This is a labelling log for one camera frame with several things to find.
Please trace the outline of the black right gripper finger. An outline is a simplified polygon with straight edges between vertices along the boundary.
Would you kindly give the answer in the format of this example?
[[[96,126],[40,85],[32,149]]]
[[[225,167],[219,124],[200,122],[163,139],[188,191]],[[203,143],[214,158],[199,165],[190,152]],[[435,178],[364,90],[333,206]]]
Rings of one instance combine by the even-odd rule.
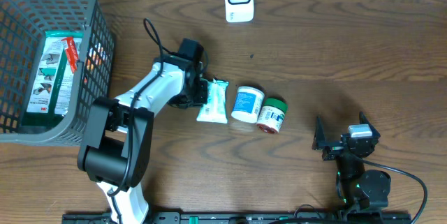
[[[322,150],[328,146],[328,141],[326,140],[323,124],[320,117],[316,118],[316,128],[314,133],[314,140],[312,143],[313,150]]]
[[[363,112],[359,112],[359,122],[360,124],[367,124],[369,126],[373,138],[379,139],[381,137],[380,133],[373,127]]]

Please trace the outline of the mint green wipes pack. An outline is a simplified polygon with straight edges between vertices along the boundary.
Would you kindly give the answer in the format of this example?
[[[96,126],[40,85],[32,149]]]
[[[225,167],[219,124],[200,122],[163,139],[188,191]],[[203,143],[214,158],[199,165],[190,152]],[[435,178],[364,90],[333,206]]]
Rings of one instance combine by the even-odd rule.
[[[228,81],[216,80],[207,81],[207,102],[198,113],[197,121],[227,124],[226,116],[226,89]]]

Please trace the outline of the green lid jar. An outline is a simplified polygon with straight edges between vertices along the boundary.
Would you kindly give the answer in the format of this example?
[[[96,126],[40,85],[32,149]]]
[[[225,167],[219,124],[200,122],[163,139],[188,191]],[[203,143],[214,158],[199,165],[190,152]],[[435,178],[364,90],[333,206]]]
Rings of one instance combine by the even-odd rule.
[[[275,134],[280,131],[288,106],[282,100],[267,98],[261,108],[256,125],[265,133]]]

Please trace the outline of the white blue label jar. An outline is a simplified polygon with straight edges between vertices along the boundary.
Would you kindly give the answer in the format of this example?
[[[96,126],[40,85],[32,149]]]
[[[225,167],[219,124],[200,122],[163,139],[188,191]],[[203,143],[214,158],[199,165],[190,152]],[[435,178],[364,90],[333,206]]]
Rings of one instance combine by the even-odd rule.
[[[231,116],[238,121],[254,124],[262,107],[265,94],[256,88],[242,86],[237,89],[237,95]]]

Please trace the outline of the red snack bar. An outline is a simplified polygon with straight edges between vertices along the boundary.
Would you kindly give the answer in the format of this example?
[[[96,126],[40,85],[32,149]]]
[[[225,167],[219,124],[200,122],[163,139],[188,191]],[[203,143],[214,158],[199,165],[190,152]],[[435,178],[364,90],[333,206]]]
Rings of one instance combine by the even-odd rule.
[[[75,71],[78,69],[77,62],[79,60],[78,51],[75,46],[74,38],[69,36],[69,37],[62,39],[61,41],[64,46],[64,51],[65,51],[69,66],[71,68],[71,72],[72,72],[72,74],[74,74]]]

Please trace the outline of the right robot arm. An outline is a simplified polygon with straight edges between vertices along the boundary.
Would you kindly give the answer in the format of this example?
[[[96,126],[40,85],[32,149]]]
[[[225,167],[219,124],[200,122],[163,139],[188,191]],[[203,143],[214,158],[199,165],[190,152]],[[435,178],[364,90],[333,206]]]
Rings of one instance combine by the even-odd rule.
[[[359,114],[359,123],[350,125],[348,132],[338,140],[329,140],[321,118],[316,118],[312,149],[321,150],[324,161],[333,160],[337,164],[336,189],[345,203],[341,210],[343,218],[350,214],[379,212],[388,206],[390,175],[365,169],[365,158],[374,152],[380,137],[363,113]]]

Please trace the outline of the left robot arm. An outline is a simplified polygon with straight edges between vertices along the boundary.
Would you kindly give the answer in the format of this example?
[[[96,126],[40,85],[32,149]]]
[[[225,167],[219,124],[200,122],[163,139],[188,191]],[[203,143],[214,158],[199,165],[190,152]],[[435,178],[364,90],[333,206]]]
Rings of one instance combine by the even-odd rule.
[[[148,221],[141,180],[149,162],[154,119],[165,105],[186,109],[206,104],[204,52],[199,42],[184,39],[177,52],[156,58],[134,88],[92,103],[77,164],[107,197],[110,222]]]

